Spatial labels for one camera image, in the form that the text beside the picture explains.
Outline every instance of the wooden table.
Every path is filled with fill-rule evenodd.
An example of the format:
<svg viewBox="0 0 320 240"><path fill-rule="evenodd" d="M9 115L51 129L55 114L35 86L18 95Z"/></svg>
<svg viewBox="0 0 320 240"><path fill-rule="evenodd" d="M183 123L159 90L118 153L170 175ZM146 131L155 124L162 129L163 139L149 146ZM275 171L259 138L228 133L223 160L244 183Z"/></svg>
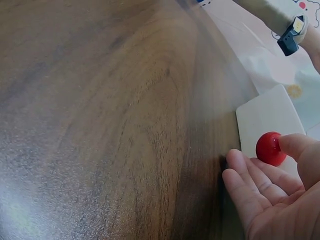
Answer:
<svg viewBox="0 0 320 240"><path fill-rule="evenodd" d="M0 1L0 239L220 239L255 94L196 2Z"/></svg>

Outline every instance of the hand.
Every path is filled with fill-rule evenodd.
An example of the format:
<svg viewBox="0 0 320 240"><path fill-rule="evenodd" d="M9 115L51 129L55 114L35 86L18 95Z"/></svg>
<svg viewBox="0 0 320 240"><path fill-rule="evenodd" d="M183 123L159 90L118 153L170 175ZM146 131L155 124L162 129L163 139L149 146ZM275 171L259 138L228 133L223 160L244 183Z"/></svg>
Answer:
<svg viewBox="0 0 320 240"><path fill-rule="evenodd" d="M222 173L246 238L320 239L320 142L300 134L282 136L283 152L297 161L296 179L283 170L231 150Z"/></svg>

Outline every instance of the cartoon print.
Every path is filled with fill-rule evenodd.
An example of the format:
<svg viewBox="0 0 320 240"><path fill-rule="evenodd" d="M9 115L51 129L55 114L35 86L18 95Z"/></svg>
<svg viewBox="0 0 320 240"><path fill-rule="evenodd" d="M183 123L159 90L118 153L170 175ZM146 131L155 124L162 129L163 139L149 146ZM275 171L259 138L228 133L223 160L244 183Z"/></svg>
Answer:
<svg viewBox="0 0 320 240"><path fill-rule="evenodd" d="M308 16L311 26L318 28L320 26L320 3L319 0L292 0L303 9ZM271 31L272 37L276 40L280 38L278 34Z"/></svg>
<svg viewBox="0 0 320 240"><path fill-rule="evenodd" d="M198 3L201 4L202 7L211 3L212 0L197 0Z"/></svg>

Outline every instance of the palm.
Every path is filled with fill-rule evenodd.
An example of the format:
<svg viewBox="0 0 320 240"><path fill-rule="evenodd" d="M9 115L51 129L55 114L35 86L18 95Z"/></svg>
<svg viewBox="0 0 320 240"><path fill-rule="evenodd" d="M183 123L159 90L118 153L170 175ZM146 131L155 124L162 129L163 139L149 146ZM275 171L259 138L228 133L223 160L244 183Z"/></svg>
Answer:
<svg viewBox="0 0 320 240"><path fill-rule="evenodd" d="M306 202L312 203L309 192L313 188L306 192L299 179L256 158L249 159L237 150L229 152L227 162L230 169L223 173L223 179L232 199L236 199L247 238L293 239L292 229L305 226L305 217L314 211L302 210L312 206Z"/></svg>

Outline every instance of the fingers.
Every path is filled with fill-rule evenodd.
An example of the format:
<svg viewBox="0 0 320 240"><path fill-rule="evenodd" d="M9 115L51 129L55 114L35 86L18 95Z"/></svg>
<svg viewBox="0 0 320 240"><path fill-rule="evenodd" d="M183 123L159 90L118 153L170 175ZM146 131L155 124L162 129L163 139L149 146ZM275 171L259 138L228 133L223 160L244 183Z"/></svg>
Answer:
<svg viewBox="0 0 320 240"><path fill-rule="evenodd" d="M232 149L226 155L226 161L229 168L235 170L246 186L255 194L255 198L258 200L262 208L265 209L270 207L271 204L269 200L265 196L261 195L256 183L248 171L247 161L250 161L249 158L241 151Z"/></svg>
<svg viewBox="0 0 320 240"><path fill-rule="evenodd" d="M305 190L320 181L320 142L301 134L279 138L281 150L297 162Z"/></svg>
<svg viewBox="0 0 320 240"><path fill-rule="evenodd" d="M252 158L251 160L273 184L279 186L287 195L290 196L304 189L304 185L299 179L291 176L280 168L266 164L256 158Z"/></svg>
<svg viewBox="0 0 320 240"><path fill-rule="evenodd" d="M226 161L228 163L229 168L235 170L245 182L245 184L255 193L259 193L259 190L251 178L247 164L244 158L244 155L241 151L232 149L226 155Z"/></svg>
<svg viewBox="0 0 320 240"><path fill-rule="evenodd" d="M252 191L234 169L224 170L222 178L246 230L253 219L264 209L257 199L257 194Z"/></svg>
<svg viewBox="0 0 320 240"><path fill-rule="evenodd" d="M317 142L318 141L302 134L290 134L279 138L281 151L295 159L297 162L306 148Z"/></svg>
<svg viewBox="0 0 320 240"><path fill-rule="evenodd" d="M274 206L288 197L288 194L279 186L272 183L266 174L261 171L250 159L246 160L249 174L256 184L259 192Z"/></svg>

